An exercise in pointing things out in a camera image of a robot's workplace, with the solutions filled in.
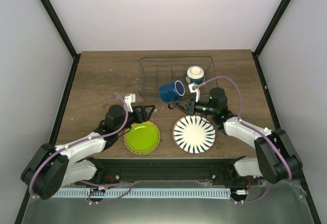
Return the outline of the grey wire dish rack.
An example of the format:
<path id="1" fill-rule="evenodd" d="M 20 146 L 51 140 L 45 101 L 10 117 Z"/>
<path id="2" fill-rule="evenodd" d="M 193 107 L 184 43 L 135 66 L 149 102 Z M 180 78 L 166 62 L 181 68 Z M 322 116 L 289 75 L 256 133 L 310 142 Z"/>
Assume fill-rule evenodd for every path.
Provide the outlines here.
<path id="1" fill-rule="evenodd" d="M 139 60 L 138 93 L 145 101 L 159 100 L 159 87 L 173 80 L 180 80 L 185 96 L 190 97 L 185 80 L 188 68 L 199 66 L 204 70 L 205 80 L 216 76 L 214 61 L 210 56 L 157 56 Z"/>

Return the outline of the dark blue mug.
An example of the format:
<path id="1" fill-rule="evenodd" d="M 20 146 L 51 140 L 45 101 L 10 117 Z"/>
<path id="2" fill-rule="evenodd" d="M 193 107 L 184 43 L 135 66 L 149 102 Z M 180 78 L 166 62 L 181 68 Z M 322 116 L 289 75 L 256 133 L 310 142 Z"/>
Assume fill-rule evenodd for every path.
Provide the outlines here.
<path id="1" fill-rule="evenodd" d="M 161 101 L 170 104 L 184 97 L 185 88 L 180 80 L 173 80 L 159 87 L 158 90 Z"/>

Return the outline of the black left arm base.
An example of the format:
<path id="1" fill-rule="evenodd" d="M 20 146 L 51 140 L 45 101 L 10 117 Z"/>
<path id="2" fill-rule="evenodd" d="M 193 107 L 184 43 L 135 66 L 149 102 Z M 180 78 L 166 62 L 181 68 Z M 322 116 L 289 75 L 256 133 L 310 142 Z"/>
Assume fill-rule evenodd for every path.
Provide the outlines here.
<path id="1" fill-rule="evenodd" d="M 92 179 L 81 182 L 93 187 L 113 187 L 119 184 L 117 179 L 107 174 L 96 174 Z"/>

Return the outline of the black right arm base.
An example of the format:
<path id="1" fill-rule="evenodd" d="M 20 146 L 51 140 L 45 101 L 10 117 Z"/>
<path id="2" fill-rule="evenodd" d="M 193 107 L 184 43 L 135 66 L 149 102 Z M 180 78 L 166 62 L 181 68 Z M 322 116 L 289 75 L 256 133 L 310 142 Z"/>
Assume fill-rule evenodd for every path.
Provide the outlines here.
<path id="1" fill-rule="evenodd" d="M 239 176 L 233 164 L 218 164 L 211 168 L 211 177 L 214 185 L 224 185 L 226 188 L 242 188 L 258 185 L 259 182 L 249 176 Z"/>

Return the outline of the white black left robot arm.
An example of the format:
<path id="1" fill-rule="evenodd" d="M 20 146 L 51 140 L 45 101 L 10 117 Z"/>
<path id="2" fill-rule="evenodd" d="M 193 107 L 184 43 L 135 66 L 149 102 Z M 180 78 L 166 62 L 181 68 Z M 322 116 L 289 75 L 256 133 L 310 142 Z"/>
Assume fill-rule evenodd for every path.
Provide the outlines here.
<path id="1" fill-rule="evenodd" d="M 36 151 L 21 174 L 21 180 L 28 186 L 30 194 L 49 199 L 62 186 L 88 180 L 99 185 L 104 171 L 97 168 L 87 156 L 102 152 L 115 144 L 118 133 L 133 124 L 148 122 L 155 105 L 133 106 L 125 110 L 120 105 L 109 108 L 105 118 L 89 135 L 59 146 L 43 144 Z"/>

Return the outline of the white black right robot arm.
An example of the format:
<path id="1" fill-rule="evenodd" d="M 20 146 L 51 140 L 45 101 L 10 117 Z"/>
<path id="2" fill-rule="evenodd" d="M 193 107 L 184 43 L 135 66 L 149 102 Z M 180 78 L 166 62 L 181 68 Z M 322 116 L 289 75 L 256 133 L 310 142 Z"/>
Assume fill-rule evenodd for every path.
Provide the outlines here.
<path id="1" fill-rule="evenodd" d="M 254 158 L 236 160 L 227 171 L 228 181 L 234 185 L 246 176 L 263 177 L 271 184 L 290 180 L 302 170 L 302 161 L 288 134 L 283 129 L 271 130 L 245 122 L 227 106 L 225 90 L 212 88 L 209 100 L 184 98 L 169 103 L 185 115 L 173 127 L 175 144 L 187 153 L 199 154 L 211 149 L 216 132 L 234 137 L 255 149 Z"/>

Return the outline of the white and teal bowl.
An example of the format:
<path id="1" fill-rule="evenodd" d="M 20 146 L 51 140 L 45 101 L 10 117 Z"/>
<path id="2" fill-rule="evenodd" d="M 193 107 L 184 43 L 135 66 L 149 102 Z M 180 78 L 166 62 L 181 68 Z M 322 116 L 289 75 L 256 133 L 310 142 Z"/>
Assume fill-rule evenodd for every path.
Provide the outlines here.
<path id="1" fill-rule="evenodd" d="M 204 70 L 199 66 L 191 66 L 188 68 L 186 75 L 185 75 L 185 81 L 186 83 L 196 83 L 201 84 L 205 79 L 205 73 Z"/>

